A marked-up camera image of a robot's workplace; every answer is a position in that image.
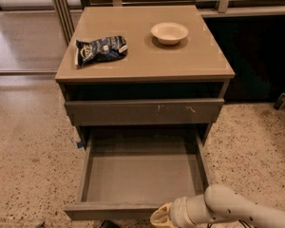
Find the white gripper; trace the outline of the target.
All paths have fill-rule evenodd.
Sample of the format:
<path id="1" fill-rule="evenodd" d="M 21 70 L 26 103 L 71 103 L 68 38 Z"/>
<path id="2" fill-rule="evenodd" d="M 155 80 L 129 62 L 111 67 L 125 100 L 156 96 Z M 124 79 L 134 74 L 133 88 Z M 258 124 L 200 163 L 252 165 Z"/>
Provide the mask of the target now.
<path id="1" fill-rule="evenodd" d="M 163 204 L 150 217 L 150 223 L 155 228 L 171 228 L 171 221 L 176 228 L 195 228 L 188 215 L 186 197 Z"/>

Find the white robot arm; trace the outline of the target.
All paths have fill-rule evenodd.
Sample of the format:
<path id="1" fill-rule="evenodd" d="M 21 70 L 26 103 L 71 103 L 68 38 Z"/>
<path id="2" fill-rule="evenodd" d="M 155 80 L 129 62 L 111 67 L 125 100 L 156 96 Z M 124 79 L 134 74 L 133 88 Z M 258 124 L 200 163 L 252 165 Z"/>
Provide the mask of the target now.
<path id="1" fill-rule="evenodd" d="M 285 211 L 248 200 L 228 186 L 212 184 L 201 195 L 162 205 L 150 217 L 156 228 L 195 228 L 235 220 L 255 228 L 285 228 Z"/>

